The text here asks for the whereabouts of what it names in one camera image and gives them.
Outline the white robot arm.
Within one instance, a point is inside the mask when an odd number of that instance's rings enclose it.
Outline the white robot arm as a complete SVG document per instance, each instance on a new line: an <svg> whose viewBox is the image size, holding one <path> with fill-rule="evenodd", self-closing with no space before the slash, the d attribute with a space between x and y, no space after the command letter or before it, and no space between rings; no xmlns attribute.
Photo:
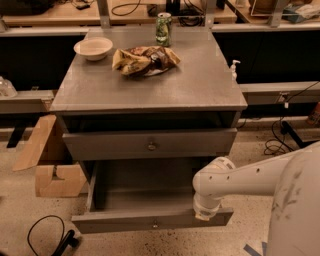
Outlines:
<svg viewBox="0 0 320 256"><path fill-rule="evenodd" d="M204 221L227 195L271 195L266 256L320 256L320 142L239 168L218 157L192 185L195 217Z"/></svg>

